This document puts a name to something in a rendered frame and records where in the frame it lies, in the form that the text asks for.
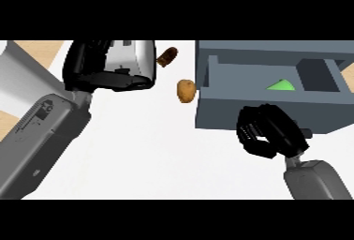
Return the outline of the tan potato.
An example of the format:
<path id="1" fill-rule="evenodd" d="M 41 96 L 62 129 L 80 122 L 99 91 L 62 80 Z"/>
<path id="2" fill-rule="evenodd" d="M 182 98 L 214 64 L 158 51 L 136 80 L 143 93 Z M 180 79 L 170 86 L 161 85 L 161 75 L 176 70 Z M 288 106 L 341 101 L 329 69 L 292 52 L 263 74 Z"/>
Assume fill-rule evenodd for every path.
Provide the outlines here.
<path id="1" fill-rule="evenodd" d="M 177 97 L 183 103 L 190 103 L 195 98 L 196 86 L 192 80 L 182 80 L 177 83 Z"/>

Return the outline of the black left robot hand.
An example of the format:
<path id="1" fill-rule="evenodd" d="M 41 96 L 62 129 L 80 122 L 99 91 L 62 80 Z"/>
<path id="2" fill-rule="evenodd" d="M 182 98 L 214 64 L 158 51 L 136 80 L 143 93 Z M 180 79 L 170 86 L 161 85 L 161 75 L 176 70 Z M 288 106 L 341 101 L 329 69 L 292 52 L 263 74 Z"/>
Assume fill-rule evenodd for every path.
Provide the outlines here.
<path id="1" fill-rule="evenodd" d="M 130 75 L 128 68 L 105 69 L 106 54 L 115 40 L 75 40 L 67 53 L 62 79 L 68 91 L 93 93 L 97 88 L 115 92 L 149 89 L 155 81 Z"/>

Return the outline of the green wedge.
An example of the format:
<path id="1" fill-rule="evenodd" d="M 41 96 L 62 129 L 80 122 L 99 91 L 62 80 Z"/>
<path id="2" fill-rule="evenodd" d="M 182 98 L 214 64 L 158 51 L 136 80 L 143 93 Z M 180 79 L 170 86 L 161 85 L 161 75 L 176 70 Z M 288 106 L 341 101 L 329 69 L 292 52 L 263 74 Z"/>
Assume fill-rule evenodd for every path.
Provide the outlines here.
<path id="1" fill-rule="evenodd" d="M 292 83 L 286 79 L 280 79 L 276 83 L 273 83 L 267 90 L 277 90 L 277 91 L 295 91 L 297 88 Z"/>

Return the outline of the silver metal cup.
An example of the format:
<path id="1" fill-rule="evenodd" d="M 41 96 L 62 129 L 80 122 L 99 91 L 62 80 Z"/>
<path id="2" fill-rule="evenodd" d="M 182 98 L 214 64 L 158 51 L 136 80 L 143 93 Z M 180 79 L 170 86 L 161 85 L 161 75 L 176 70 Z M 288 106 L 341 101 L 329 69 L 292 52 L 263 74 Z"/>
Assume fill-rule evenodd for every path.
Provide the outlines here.
<path id="1" fill-rule="evenodd" d="M 130 75 L 156 80 L 156 48 L 154 40 L 115 40 L 106 54 L 105 69 L 128 68 Z"/>

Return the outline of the grey open drawer box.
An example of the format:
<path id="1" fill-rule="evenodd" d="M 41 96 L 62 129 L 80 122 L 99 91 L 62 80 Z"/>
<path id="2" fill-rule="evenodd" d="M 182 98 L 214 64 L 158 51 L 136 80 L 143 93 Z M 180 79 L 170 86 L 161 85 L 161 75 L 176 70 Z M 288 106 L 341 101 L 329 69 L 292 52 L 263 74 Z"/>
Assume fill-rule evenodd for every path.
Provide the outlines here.
<path id="1" fill-rule="evenodd" d="M 350 103 L 342 70 L 354 40 L 199 40 L 195 77 L 202 97 Z M 295 91 L 267 90 L 280 79 Z"/>

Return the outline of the grey drawer front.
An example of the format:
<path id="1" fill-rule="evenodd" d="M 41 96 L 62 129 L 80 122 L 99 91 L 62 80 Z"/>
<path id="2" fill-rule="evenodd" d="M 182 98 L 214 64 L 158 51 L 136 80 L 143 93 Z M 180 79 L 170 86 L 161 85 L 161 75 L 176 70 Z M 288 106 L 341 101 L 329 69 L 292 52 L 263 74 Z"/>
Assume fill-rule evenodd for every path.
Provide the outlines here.
<path id="1" fill-rule="evenodd" d="M 198 100 L 195 127 L 235 130 L 239 111 L 245 106 L 264 104 L 258 100 L 201 98 Z M 326 134 L 354 124 L 354 104 L 270 101 L 279 106 L 301 128 Z"/>

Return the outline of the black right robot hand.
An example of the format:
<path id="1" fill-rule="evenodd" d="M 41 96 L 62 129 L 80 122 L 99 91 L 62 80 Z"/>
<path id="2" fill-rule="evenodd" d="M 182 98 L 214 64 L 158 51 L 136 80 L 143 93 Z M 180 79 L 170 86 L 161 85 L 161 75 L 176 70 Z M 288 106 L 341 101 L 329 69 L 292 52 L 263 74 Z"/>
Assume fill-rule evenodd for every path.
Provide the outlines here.
<path id="1" fill-rule="evenodd" d="M 300 127 L 277 105 L 245 106 L 239 111 L 236 136 L 246 152 L 264 158 L 298 157 L 308 149 Z"/>

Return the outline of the dark brown potato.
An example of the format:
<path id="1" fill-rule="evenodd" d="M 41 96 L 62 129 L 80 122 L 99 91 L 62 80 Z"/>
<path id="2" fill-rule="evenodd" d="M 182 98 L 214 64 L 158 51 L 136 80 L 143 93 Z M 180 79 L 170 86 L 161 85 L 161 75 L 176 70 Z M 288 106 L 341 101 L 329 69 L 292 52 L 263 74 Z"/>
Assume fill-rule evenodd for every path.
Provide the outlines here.
<path id="1" fill-rule="evenodd" d="M 156 63 L 161 65 L 162 68 L 173 62 L 174 58 L 177 57 L 177 53 L 177 48 L 170 47 L 158 57 Z"/>

